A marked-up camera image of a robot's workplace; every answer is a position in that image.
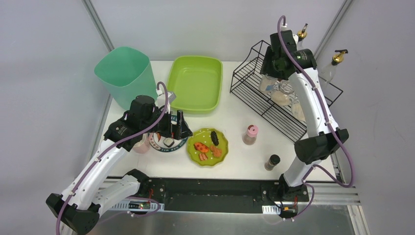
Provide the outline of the white grain shaker jar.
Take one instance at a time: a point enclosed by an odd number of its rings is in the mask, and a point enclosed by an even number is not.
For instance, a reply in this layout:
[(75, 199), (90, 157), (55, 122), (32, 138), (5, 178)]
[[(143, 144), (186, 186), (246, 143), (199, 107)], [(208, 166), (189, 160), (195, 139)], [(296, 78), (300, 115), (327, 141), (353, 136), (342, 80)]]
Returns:
[(271, 92), (274, 88), (274, 86), (276, 85), (278, 79), (266, 74), (263, 74), (261, 77), (261, 81), (259, 83), (259, 90), (263, 93), (263, 94), (268, 94), (269, 92)]

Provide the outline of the green dotted plate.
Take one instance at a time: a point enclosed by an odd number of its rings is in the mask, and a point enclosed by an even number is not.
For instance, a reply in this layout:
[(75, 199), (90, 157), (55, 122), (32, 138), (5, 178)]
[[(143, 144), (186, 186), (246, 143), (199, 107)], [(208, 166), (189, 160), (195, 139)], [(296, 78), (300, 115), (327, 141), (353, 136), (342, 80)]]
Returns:
[(197, 165), (213, 167), (228, 155), (229, 142), (223, 132), (215, 128), (201, 128), (188, 139), (186, 150)]

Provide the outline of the glass jar beige contents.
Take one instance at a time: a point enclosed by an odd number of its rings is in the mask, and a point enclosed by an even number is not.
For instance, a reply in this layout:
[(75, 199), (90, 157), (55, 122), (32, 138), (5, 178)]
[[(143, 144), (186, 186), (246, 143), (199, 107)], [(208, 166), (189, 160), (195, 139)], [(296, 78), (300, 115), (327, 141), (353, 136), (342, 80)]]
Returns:
[(288, 106), (292, 102), (290, 95), (294, 91), (294, 88), (288, 81), (282, 80), (274, 86), (271, 92), (271, 101), (279, 106)]

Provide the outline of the tall oil bottle gold pump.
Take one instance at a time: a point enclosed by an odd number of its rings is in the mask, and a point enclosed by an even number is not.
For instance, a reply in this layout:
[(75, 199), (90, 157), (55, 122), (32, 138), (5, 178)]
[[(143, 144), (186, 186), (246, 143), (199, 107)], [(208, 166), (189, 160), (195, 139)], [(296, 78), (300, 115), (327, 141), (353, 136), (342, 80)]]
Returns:
[(297, 50), (303, 49), (303, 41), (307, 37), (307, 31), (306, 31), (307, 27), (308, 27), (308, 24), (306, 23), (304, 27), (302, 28), (302, 30), (297, 32), (297, 37), (298, 37)]

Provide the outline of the oil bottle gold spout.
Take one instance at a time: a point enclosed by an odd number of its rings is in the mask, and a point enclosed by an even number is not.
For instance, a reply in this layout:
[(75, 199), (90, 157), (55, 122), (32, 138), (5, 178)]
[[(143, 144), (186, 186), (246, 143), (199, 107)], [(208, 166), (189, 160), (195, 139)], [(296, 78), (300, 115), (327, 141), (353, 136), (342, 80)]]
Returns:
[(337, 66), (343, 62), (346, 54), (348, 54), (347, 49), (335, 50), (335, 54), (332, 56), (330, 63), (320, 71), (319, 77), (325, 82), (325, 84), (328, 84), (333, 80), (336, 74)]

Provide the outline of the large glass jar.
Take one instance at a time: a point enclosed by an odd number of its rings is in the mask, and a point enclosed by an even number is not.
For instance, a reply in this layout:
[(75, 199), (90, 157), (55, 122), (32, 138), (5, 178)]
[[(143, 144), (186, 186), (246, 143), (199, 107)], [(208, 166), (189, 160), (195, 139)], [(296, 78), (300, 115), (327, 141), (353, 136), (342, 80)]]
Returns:
[(305, 116), (299, 101), (295, 100), (291, 105), (291, 112), (293, 117), (299, 121), (305, 122)]

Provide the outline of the pink lid spice jar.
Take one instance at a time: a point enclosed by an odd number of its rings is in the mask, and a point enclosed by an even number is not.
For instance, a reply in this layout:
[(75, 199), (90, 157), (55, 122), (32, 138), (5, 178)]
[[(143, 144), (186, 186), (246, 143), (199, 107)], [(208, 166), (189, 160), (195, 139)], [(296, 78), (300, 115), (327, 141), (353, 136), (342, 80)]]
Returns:
[(253, 145), (257, 139), (258, 127), (256, 125), (249, 125), (245, 134), (242, 137), (242, 141), (246, 145)]

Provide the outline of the small black cap spice bottle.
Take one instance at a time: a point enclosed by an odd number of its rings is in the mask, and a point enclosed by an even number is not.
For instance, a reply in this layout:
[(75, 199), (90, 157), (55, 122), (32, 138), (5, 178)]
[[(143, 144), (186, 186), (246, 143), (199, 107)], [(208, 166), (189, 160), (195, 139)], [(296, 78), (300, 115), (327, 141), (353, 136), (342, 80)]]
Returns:
[(276, 154), (273, 154), (269, 157), (268, 161), (265, 163), (264, 167), (267, 171), (274, 169), (276, 165), (280, 163), (280, 157)]

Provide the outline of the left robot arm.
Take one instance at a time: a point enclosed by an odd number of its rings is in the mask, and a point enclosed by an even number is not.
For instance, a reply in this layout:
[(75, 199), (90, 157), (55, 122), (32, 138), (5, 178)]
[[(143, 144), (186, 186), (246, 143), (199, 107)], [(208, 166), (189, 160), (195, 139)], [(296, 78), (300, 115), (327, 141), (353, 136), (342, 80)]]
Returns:
[(99, 188), (117, 163), (146, 134), (160, 134), (175, 140), (193, 135), (183, 111), (178, 110), (176, 119), (172, 119), (168, 105), (166, 100), (158, 107), (153, 98), (139, 95), (131, 102), (130, 109), (109, 125), (95, 155), (81, 173), (62, 193), (52, 193), (46, 199), (47, 206), (57, 217), (58, 228), (64, 223), (77, 234), (86, 235), (118, 202), (133, 195), (149, 196), (149, 177), (137, 169), (128, 171), (106, 189)]

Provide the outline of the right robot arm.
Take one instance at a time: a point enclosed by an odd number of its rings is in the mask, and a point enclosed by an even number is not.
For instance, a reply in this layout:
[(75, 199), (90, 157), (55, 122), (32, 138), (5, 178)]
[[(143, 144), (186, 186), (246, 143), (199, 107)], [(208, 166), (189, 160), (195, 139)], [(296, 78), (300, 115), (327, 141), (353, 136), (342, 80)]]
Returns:
[(304, 179), (315, 165), (327, 159), (349, 138), (331, 115), (319, 87), (317, 63), (309, 49), (297, 49), (292, 31), (270, 36), (260, 73), (269, 80), (285, 80), (296, 93), (307, 125), (308, 138), (294, 144), (296, 157), (279, 178), (277, 194), (293, 196), (304, 187)]

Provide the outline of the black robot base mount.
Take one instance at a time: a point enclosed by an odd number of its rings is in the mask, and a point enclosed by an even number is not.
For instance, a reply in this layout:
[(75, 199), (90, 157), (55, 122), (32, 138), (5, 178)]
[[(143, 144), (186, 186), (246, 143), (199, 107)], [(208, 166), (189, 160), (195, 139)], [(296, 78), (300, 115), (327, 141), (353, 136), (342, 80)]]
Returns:
[(263, 206), (309, 202), (305, 186), (285, 192), (273, 180), (149, 178), (134, 195), (175, 212), (262, 213)]

